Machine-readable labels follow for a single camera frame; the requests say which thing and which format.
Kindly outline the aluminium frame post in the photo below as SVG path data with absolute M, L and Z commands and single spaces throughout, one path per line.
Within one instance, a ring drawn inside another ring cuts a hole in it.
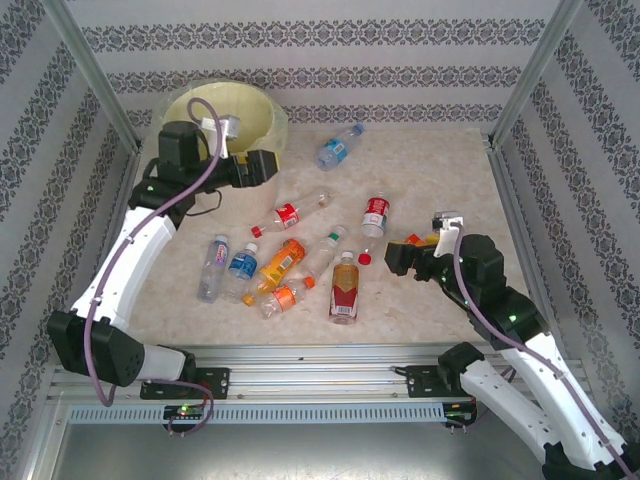
M 489 150 L 501 146 L 539 81 L 555 49 L 571 25 L 583 0 L 559 0 L 527 65 L 508 98 L 493 130 L 483 140 Z
M 64 41 L 76 65 L 95 93 L 120 139 L 131 150 L 137 150 L 141 141 L 128 115 L 118 100 L 107 75 L 99 65 L 81 28 L 74 19 L 66 0 L 39 0 Z

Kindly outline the white-capped bottle dark-blue label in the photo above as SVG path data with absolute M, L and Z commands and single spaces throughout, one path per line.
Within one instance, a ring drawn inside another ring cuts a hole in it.
M 221 295 L 231 303 L 239 303 L 257 269 L 256 254 L 258 246 L 249 242 L 237 252 L 227 268 L 223 278 Z

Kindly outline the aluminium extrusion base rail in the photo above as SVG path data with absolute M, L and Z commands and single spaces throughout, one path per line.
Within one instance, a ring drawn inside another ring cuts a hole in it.
M 189 346 L 197 364 L 230 370 L 229 403 L 409 402 L 399 367 L 436 365 L 451 346 Z

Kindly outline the red-capped cola bottle red label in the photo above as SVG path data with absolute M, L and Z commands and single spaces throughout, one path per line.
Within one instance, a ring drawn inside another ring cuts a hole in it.
M 332 193 L 328 188 L 318 188 L 306 196 L 286 202 L 273 209 L 270 214 L 253 226 L 250 231 L 254 238 L 267 233 L 285 231 L 299 224 L 331 202 Z

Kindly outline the green-capped bottle white-green label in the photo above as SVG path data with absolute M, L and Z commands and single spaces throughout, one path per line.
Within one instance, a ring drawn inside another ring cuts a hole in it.
M 335 225 L 328 235 L 317 242 L 301 263 L 303 282 L 308 289 L 313 288 L 320 276 L 334 260 L 338 246 L 348 232 L 342 225 Z

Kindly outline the clear bottle purple label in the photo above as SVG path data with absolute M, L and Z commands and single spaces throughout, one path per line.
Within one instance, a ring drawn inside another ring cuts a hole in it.
M 217 235 L 210 242 L 199 279 L 196 298 L 204 303 L 213 303 L 219 296 L 229 256 L 228 237 Z

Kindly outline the white-capped amber tea bottle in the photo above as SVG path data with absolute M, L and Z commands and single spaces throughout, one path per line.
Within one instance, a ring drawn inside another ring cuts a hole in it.
M 359 268 L 354 254 L 344 251 L 332 273 L 329 320 L 338 325 L 354 324 L 358 315 Z

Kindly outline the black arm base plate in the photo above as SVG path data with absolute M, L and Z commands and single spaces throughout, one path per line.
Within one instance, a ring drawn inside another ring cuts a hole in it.
M 192 373 L 180 378 L 183 383 L 200 385 L 208 389 L 215 400 L 227 398 L 230 383 L 228 368 L 197 367 Z M 166 381 L 145 381 L 140 387 L 143 400 L 203 400 L 205 393 L 192 386 L 169 384 Z
M 404 376 L 410 398 L 472 398 L 462 389 L 460 375 L 445 367 L 410 365 Z

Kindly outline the small circuit board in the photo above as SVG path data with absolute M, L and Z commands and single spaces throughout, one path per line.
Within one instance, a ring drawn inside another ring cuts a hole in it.
M 478 408 L 474 399 L 468 402 L 444 403 L 446 423 L 456 428 L 472 425 L 477 418 Z
M 167 405 L 163 411 L 163 419 L 165 421 L 200 421 L 204 415 L 205 408 L 195 404 Z

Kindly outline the orange-capped bottle orange-yellow label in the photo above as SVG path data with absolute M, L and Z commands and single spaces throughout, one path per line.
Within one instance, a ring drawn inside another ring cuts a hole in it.
M 277 252 L 257 271 L 249 282 L 241 301 L 246 306 L 254 306 L 259 298 L 275 290 L 305 256 L 304 241 L 295 238 L 285 240 Z

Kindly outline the grey metal panel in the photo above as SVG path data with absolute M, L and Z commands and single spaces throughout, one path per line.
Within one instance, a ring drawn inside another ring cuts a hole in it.
M 544 480 L 490 414 L 466 432 L 437 423 L 224 424 L 184 439 L 158 424 L 46 416 L 19 480 Z

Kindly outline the blue-capped bottle light-blue label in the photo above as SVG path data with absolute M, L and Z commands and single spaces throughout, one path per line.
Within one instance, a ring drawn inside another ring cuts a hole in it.
M 317 152 L 318 168 L 321 171 L 329 171 L 339 166 L 359 145 L 363 133 L 364 126 L 354 124 L 331 137 Z

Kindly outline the white bin with yellow bag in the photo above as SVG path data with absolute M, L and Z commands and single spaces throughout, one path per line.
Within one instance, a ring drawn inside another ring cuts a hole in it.
M 266 150 L 282 156 L 288 138 L 288 116 L 265 91 L 244 82 L 224 78 L 195 80 L 176 89 L 152 110 L 151 128 L 157 131 L 169 121 L 189 120 L 187 103 L 198 97 L 207 101 L 219 117 L 239 119 L 238 136 L 229 151 Z

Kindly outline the small orange-capped bottle orange label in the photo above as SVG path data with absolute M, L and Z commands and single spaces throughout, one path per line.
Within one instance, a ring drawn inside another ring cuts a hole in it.
M 311 276 L 286 281 L 259 303 L 259 312 L 264 319 L 269 319 L 288 311 L 304 300 L 307 292 L 314 287 L 315 280 Z

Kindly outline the red-capped bottle red-white label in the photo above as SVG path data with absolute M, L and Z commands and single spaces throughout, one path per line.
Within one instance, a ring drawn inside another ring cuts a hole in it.
M 360 225 L 361 240 L 358 262 L 363 266 L 372 263 L 376 250 L 382 245 L 390 210 L 387 196 L 379 192 L 370 197 Z

